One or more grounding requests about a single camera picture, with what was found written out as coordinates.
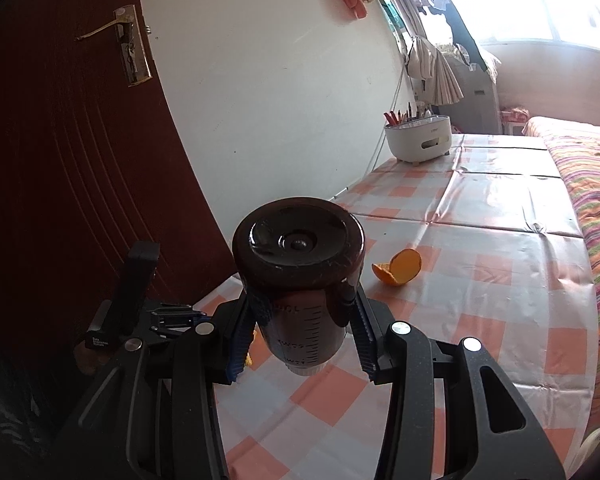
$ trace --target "white wall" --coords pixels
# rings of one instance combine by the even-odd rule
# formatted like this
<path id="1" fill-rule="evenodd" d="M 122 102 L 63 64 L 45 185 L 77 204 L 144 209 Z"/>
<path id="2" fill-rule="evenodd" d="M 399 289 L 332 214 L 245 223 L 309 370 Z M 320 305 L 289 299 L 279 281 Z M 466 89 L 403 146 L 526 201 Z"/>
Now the white wall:
<path id="1" fill-rule="evenodd" d="M 401 73 L 379 4 L 367 8 L 355 20 L 342 0 L 142 0 L 169 108 L 225 237 L 263 203 L 330 198 L 363 176 Z M 408 99 L 404 76 L 398 107 Z"/>
<path id="2" fill-rule="evenodd" d="M 600 50 L 515 41 L 484 45 L 497 68 L 501 107 L 522 105 L 532 116 L 600 126 Z"/>

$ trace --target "door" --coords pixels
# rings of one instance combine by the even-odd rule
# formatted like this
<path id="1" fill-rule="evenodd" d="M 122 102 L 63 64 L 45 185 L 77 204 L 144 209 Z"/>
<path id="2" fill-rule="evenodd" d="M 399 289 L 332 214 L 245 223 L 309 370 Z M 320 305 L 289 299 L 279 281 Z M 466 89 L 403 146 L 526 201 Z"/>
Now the door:
<path id="1" fill-rule="evenodd" d="M 128 4 L 142 25 L 140 0 L 0 4 L 0 348 L 30 362 L 84 332 L 135 240 L 161 243 L 151 296 L 234 272 L 153 61 L 129 87 L 114 27 L 75 40 Z"/>

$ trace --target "bottle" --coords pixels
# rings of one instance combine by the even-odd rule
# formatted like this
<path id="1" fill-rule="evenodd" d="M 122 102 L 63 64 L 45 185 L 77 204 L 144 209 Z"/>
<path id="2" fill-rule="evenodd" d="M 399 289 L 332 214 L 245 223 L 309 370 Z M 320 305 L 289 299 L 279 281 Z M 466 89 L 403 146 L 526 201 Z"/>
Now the bottle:
<path id="1" fill-rule="evenodd" d="M 342 345 L 364 256 L 359 222 L 318 198 L 268 203 L 238 226 L 233 257 L 249 307 L 292 372 L 317 373 Z"/>

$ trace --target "door latch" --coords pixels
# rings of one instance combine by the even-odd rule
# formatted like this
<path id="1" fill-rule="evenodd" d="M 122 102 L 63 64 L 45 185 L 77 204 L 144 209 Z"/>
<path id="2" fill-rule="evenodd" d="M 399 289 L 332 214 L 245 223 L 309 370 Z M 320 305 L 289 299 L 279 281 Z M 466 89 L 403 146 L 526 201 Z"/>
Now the door latch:
<path id="1" fill-rule="evenodd" d="M 75 40 L 85 40 L 109 27 L 114 27 L 116 30 L 128 85 L 139 85 L 140 83 L 144 83 L 151 79 L 151 70 L 146 59 L 144 43 L 142 43 L 142 35 L 138 26 L 138 16 L 136 15 L 135 5 L 128 5 L 116 9 L 113 20 L 96 30 L 78 36 Z"/>

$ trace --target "white storage box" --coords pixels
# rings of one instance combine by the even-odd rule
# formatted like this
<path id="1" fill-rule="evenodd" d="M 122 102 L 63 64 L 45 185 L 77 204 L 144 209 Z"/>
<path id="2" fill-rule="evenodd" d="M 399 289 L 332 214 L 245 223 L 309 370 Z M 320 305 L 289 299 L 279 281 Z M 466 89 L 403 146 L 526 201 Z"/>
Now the white storage box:
<path id="1" fill-rule="evenodd" d="M 384 128 L 391 153 L 400 160 L 418 164 L 451 149 L 451 121 L 434 115 Z"/>

